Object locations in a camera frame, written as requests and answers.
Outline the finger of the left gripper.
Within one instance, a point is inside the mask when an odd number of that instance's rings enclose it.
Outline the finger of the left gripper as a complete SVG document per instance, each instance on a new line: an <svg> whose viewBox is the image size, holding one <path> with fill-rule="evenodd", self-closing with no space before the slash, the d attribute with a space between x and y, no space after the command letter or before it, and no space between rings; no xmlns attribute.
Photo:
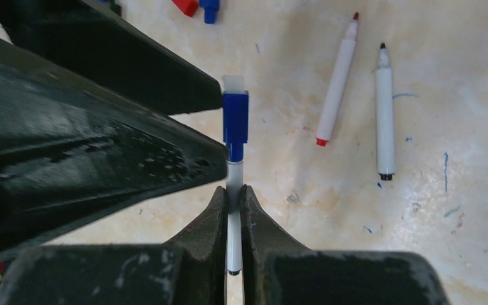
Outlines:
<svg viewBox="0 0 488 305"><path fill-rule="evenodd" d="M0 38L0 262L226 174L222 144Z"/></svg>
<svg viewBox="0 0 488 305"><path fill-rule="evenodd" d="M0 1L11 42L165 115L219 109L219 82L121 17L115 1Z"/></svg>

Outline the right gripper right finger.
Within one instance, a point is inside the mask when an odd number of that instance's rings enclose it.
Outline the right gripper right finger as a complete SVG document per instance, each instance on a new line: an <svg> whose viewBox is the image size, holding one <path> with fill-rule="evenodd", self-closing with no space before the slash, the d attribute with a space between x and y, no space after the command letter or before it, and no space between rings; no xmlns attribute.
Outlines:
<svg viewBox="0 0 488 305"><path fill-rule="evenodd" d="M448 304L437 272L410 252L312 250L254 190L240 194L245 304Z"/></svg>

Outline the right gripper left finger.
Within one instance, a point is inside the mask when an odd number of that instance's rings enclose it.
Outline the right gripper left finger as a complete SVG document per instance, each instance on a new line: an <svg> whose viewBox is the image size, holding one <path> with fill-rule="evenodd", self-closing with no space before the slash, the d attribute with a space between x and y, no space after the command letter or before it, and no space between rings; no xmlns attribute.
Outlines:
<svg viewBox="0 0 488 305"><path fill-rule="evenodd" d="M48 245L24 250L0 304L225 304L227 192L162 244Z"/></svg>

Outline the red pen cap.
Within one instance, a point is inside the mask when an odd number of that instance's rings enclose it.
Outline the red pen cap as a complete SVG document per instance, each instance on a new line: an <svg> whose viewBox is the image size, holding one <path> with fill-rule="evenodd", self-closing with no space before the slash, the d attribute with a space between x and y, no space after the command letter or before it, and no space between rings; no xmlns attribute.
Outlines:
<svg viewBox="0 0 488 305"><path fill-rule="evenodd" d="M193 17L199 8L198 0L172 0L172 2L187 17Z"/></svg>

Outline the black pen cap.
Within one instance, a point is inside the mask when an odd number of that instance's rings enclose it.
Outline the black pen cap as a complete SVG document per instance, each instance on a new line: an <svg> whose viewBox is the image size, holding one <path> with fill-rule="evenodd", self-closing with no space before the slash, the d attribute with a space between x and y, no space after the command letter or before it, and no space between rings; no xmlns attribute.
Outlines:
<svg viewBox="0 0 488 305"><path fill-rule="evenodd" d="M214 24L220 8L220 0L199 0L199 5L204 11L204 22Z"/></svg>

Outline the blue pen cap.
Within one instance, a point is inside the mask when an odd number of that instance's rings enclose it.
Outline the blue pen cap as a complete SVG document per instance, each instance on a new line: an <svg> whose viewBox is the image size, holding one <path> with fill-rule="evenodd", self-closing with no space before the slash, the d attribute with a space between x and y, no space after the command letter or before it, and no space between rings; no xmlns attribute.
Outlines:
<svg viewBox="0 0 488 305"><path fill-rule="evenodd" d="M228 161L239 162L248 143L250 95L245 89L244 76L223 75L222 82L223 142L228 149Z"/></svg>

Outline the black white marker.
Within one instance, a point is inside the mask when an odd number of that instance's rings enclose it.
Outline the black white marker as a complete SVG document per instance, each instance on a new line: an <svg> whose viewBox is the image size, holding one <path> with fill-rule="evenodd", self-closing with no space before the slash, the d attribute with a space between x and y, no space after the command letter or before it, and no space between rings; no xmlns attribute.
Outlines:
<svg viewBox="0 0 488 305"><path fill-rule="evenodd" d="M393 70L385 43L381 43L375 71L377 173L390 181L396 172Z"/></svg>

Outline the red white marker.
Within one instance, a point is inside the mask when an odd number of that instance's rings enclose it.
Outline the red white marker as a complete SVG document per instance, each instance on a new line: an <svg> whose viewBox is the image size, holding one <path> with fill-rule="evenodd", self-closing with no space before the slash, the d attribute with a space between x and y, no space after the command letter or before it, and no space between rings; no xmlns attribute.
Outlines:
<svg viewBox="0 0 488 305"><path fill-rule="evenodd" d="M355 12L340 43L334 69L315 133L316 144L326 146L332 138L339 106L344 95L358 36L359 12Z"/></svg>

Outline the blue white marker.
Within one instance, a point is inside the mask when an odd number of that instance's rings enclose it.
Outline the blue white marker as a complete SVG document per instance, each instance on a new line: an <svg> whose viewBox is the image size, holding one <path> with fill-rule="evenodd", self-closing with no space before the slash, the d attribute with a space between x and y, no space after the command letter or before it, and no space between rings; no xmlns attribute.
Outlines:
<svg viewBox="0 0 488 305"><path fill-rule="evenodd" d="M227 208L227 271L230 275L238 275L242 269L242 242L240 193L243 187L243 161L229 162L226 190L228 195Z"/></svg>

